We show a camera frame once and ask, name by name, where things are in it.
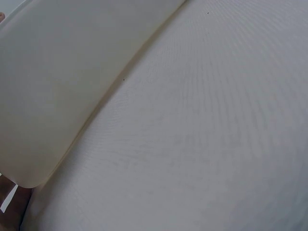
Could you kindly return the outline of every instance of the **white sheet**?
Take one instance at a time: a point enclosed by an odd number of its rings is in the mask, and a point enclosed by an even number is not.
[[[183,0],[28,0],[0,24],[0,172],[34,187]]]
[[[308,230],[307,64],[308,1],[187,2],[25,230]]]

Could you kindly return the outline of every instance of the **white fabric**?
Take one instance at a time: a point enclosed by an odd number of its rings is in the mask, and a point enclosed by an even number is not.
[[[184,0],[28,0],[0,24],[0,172],[55,169],[143,43]]]
[[[308,1],[192,0],[25,230],[308,230]]]

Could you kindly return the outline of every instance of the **white bedding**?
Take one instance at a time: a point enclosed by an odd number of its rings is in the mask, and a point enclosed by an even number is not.
[[[32,188],[184,0],[27,0],[0,24],[0,172]]]
[[[192,0],[125,76],[25,230],[308,229],[308,1]]]

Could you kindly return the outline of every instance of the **mattress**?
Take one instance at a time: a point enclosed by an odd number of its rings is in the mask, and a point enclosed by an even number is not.
[[[35,190],[23,229],[307,230],[307,64],[307,1],[188,1]]]

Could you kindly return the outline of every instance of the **white surface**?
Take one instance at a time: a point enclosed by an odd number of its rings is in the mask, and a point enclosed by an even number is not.
[[[308,1],[190,1],[25,230],[308,230],[307,64]]]
[[[183,0],[29,0],[0,24],[0,171],[34,187]]]
[[[1,0],[0,1],[0,12],[4,12],[5,15],[8,16],[22,2],[23,0]]]

